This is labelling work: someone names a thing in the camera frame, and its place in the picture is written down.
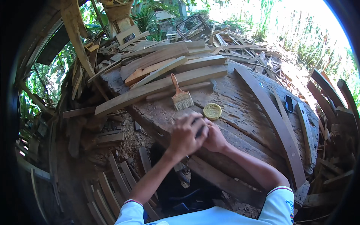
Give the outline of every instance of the wooden workbench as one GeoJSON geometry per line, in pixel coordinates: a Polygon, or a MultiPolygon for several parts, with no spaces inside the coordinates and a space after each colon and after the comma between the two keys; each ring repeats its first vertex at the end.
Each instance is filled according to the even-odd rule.
{"type": "MultiPolygon", "coordinates": [[[[203,53],[201,56],[205,57],[209,55],[212,54],[203,53]]],[[[260,106],[250,94],[249,89],[233,72],[234,66],[241,66],[248,69],[250,74],[253,75],[259,83],[262,83],[264,91],[275,103],[276,107],[277,104],[271,86],[277,91],[282,101],[284,101],[285,95],[289,95],[292,97],[294,106],[296,102],[301,102],[298,97],[277,84],[274,80],[255,73],[244,65],[228,60],[228,74],[225,77],[216,79],[217,86],[214,91],[212,91],[211,88],[191,91],[195,105],[190,108],[176,112],[172,99],[169,97],[152,103],[141,101],[126,107],[126,110],[146,132],[167,147],[170,142],[171,126],[175,118],[194,111],[202,113],[202,109],[207,103],[217,103],[222,108],[222,115],[220,119],[214,122],[219,125],[227,141],[238,149],[274,166],[289,178],[289,169],[287,168],[285,159],[279,152],[279,143],[274,131],[262,113],[260,106]]],[[[128,90],[128,87],[123,84],[119,76],[119,69],[102,75],[102,79],[107,83],[114,96],[118,96],[128,90]]],[[[319,135],[318,118],[308,105],[305,104],[305,107],[314,140],[314,150],[312,154],[316,157],[319,135]]],[[[306,165],[305,163],[304,138],[296,111],[294,111],[293,114],[289,114],[289,119],[297,139],[305,174],[312,174],[315,164],[306,165]]],[[[209,152],[206,149],[200,149],[195,154],[226,175],[232,178],[238,178],[262,190],[254,178],[232,159],[219,153],[209,152]]],[[[305,187],[299,190],[302,193],[298,194],[299,196],[295,193],[295,206],[302,204],[304,194],[306,196],[308,189],[309,183],[306,182],[305,187]]]]}

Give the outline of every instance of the white shirt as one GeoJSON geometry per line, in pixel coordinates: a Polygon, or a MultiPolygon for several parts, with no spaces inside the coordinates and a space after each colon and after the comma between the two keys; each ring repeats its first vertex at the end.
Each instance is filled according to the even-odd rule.
{"type": "MultiPolygon", "coordinates": [[[[163,218],[146,225],[291,225],[294,218],[294,193],[285,186],[271,190],[259,219],[252,219],[220,207],[163,218]]],[[[144,225],[143,206],[130,199],[121,207],[115,225],[144,225]]]]}

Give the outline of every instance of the person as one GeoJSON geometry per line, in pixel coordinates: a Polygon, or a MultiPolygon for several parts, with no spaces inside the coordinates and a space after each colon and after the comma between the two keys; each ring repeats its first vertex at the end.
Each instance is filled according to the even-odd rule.
{"type": "Polygon", "coordinates": [[[258,219],[248,218],[214,206],[207,210],[163,218],[147,225],[288,225],[293,223],[294,194],[287,178],[271,165],[229,144],[219,127],[208,119],[203,119],[201,114],[190,114],[175,121],[168,149],[131,191],[130,199],[121,207],[115,225],[144,225],[143,204],[155,193],[169,171],[180,160],[193,154],[201,146],[209,151],[228,156],[269,191],[258,219]],[[201,136],[196,138],[201,127],[203,127],[201,136]]]}

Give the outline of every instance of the hand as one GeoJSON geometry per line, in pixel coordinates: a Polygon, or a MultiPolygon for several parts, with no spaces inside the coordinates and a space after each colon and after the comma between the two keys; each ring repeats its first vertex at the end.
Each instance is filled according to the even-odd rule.
{"type": "Polygon", "coordinates": [[[200,113],[186,115],[177,119],[167,152],[180,161],[186,155],[193,154],[202,146],[207,138],[208,131],[209,129],[200,113]],[[195,139],[196,133],[202,126],[204,126],[204,129],[201,136],[195,139]]]}
{"type": "Polygon", "coordinates": [[[211,152],[223,152],[225,147],[228,145],[225,137],[222,135],[219,127],[208,120],[205,119],[207,127],[209,128],[209,134],[207,139],[205,140],[203,147],[211,152]]]}

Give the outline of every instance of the paintbrush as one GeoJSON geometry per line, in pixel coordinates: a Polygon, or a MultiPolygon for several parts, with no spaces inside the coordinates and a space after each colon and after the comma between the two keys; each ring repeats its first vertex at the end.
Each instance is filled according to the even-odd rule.
{"type": "Polygon", "coordinates": [[[190,96],[190,92],[182,91],[177,83],[175,75],[171,74],[171,79],[173,84],[175,85],[176,94],[172,97],[172,101],[174,102],[174,107],[176,111],[185,109],[189,106],[194,105],[193,99],[190,96]]]}

